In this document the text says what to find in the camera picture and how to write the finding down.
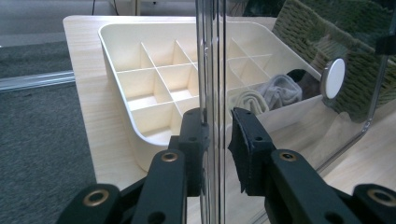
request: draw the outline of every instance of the white bin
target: white bin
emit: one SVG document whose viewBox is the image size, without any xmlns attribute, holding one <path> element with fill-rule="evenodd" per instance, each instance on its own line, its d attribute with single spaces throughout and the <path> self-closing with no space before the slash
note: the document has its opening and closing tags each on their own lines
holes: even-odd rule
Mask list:
<svg viewBox="0 0 396 224">
<path fill-rule="evenodd" d="M 228 96 L 292 69 L 304 69 L 320 79 L 265 27 L 229 22 L 227 32 Z M 99 30 L 99 36 L 108 80 L 122 108 L 136 161 L 147 171 L 152 157 L 167 149 L 171 135 L 179 135 L 183 113 L 199 107 L 195 23 L 109 24 Z M 258 118 L 269 132 L 275 131 L 297 122 L 320 99 L 317 96 Z"/>
</svg>

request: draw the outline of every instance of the clear acrylic panel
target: clear acrylic panel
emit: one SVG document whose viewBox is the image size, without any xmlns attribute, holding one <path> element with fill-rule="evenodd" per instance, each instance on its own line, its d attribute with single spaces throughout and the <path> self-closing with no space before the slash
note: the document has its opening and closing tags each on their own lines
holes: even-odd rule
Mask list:
<svg viewBox="0 0 396 224">
<path fill-rule="evenodd" d="M 204 223 L 266 219 L 263 197 L 241 193 L 227 149 L 231 110 L 254 113 L 276 148 L 322 172 L 396 96 L 396 58 L 376 48 L 394 35 L 395 18 L 391 1 L 197 1 L 200 103 L 211 138 Z"/>
</svg>

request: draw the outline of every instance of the green woven basket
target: green woven basket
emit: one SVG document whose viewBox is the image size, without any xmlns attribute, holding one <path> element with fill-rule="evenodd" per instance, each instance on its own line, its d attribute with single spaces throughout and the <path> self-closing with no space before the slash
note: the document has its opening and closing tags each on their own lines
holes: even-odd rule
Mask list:
<svg viewBox="0 0 396 224">
<path fill-rule="evenodd" d="M 328 62 L 346 61 L 344 84 L 331 100 L 336 112 L 346 111 L 352 120 L 367 119 L 380 56 L 375 41 L 387 34 L 391 11 L 371 1 L 287 0 L 280 11 L 274 34 L 320 73 Z M 396 57 L 389 58 L 377 106 L 396 98 Z"/>
</svg>

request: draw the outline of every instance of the wooden table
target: wooden table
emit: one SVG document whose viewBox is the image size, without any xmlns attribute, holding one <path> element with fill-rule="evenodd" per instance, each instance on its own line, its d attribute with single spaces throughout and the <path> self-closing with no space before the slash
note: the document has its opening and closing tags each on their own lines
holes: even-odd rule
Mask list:
<svg viewBox="0 0 396 224">
<path fill-rule="evenodd" d="M 195 21 L 195 18 L 72 16 L 64 19 L 98 183 L 124 189 L 146 175 L 134 161 L 120 112 L 107 82 L 98 30 L 115 22 L 159 21 Z M 347 193 L 360 183 L 376 183 L 396 190 L 395 108 L 396 103 L 392 102 L 377 110 L 369 132 L 327 172 L 324 179 L 330 185 Z"/>
</svg>

